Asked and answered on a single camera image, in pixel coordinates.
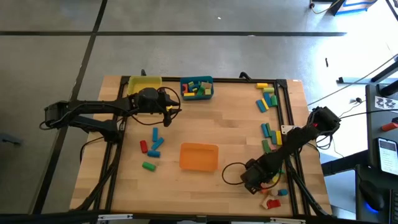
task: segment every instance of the yellow tray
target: yellow tray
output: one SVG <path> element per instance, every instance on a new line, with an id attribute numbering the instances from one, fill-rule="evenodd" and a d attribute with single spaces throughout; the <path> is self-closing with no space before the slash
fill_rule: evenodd
<path id="1" fill-rule="evenodd" d="M 144 88 L 158 89 L 162 86 L 162 77 L 133 77 L 129 79 L 129 86 L 127 87 L 127 95 L 138 93 Z"/>

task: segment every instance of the red block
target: red block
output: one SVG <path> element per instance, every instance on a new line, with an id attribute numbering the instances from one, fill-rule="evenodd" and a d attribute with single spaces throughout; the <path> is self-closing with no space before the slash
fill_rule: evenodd
<path id="1" fill-rule="evenodd" d="M 277 200 L 268 200 L 267 202 L 268 209 L 280 207 L 280 201 Z"/>
<path id="2" fill-rule="evenodd" d="M 148 152 L 147 142 L 145 140 L 142 140 L 139 142 L 139 144 L 141 145 L 142 153 L 147 153 Z"/>

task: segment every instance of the black stand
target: black stand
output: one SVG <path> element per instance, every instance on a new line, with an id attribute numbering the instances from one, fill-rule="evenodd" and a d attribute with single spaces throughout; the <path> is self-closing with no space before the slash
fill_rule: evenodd
<path id="1" fill-rule="evenodd" d="M 395 72 L 398 71 L 398 57 L 394 58 L 394 63 L 390 66 L 388 66 L 386 69 L 381 71 L 379 74 L 372 78 L 364 78 L 361 81 L 355 83 L 355 84 L 377 84 L 383 80 L 386 81 L 385 84 L 390 84 L 398 80 L 398 78 L 388 78 L 390 75 L 394 74 Z M 354 83 L 358 78 L 353 78 L 353 77 L 339 77 L 338 80 L 336 80 L 337 84 L 352 84 Z"/>

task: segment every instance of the desk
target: desk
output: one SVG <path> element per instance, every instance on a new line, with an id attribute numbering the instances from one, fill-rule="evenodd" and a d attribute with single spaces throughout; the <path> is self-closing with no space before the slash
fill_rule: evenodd
<path id="1" fill-rule="evenodd" d="M 115 100 L 121 77 L 105 77 L 99 100 Z M 288 80 L 290 103 L 295 125 L 307 122 L 308 108 L 300 81 Z M 163 82 L 179 90 L 179 82 Z M 277 112 L 271 108 L 260 113 L 256 100 L 262 93 L 254 84 L 214 83 L 215 94 L 208 101 L 182 101 L 183 111 L 165 128 L 157 125 L 159 136 L 165 139 L 159 147 L 160 159 L 150 158 L 140 150 L 139 141 L 152 144 L 153 126 L 137 124 L 127 120 L 121 160 L 112 201 L 112 212 L 195 214 L 195 215 L 239 215 L 239 216 L 292 216 L 289 197 L 282 197 L 279 208 L 264 210 L 259 207 L 263 195 L 251 195 L 243 185 L 227 185 L 221 179 L 223 167 L 231 162 L 246 162 L 257 159 L 263 152 L 261 123 L 270 123 L 278 128 Z M 283 97 L 282 105 L 286 118 Z M 94 119 L 111 119 L 110 114 L 96 114 Z M 140 114 L 142 122 L 160 121 L 161 116 Z M 100 137 L 90 133 L 88 141 Z M 216 144 L 219 147 L 218 170 L 215 172 L 194 172 L 179 168 L 180 145 L 183 142 Z M 80 166 L 70 208 L 79 206 L 98 182 L 106 143 L 94 142 L 86 146 Z M 331 213 L 325 181 L 318 159 L 318 152 L 305 146 L 302 153 L 302 167 L 305 182 L 317 202 Z M 147 161 L 157 165 L 156 172 L 141 167 Z M 232 166 L 225 177 L 238 181 L 244 172 L 243 166 Z M 278 188 L 287 188 L 283 175 Z M 299 212 L 303 213 L 301 196 L 296 186 Z M 100 208 L 104 208 L 107 185 L 104 187 Z"/>

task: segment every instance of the yellow block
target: yellow block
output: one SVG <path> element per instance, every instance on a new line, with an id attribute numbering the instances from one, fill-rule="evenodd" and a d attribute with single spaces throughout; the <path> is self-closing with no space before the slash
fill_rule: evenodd
<path id="1" fill-rule="evenodd" d="M 261 99 L 261 101 L 264 104 L 264 106 L 266 107 L 266 110 L 269 110 L 269 107 L 268 107 L 268 105 L 266 103 L 266 100 L 263 98 L 263 99 Z"/>
<path id="2" fill-rule="evenodd" d="M 267 88 L 267 87 L 268 87 L 268 83 L 257 83 L 256 88 Z"/>
<path id="3" fill-rule="evenodd" d="M 195 96 L 195 93 L 184 93 L 184 96 Z"/>
<path id="4" fill-rule="evenodd" d="M 276 131 L 276 144 L 278 146 L 282 145 L 282 134 L 280 133 L 280 131 Z"/>

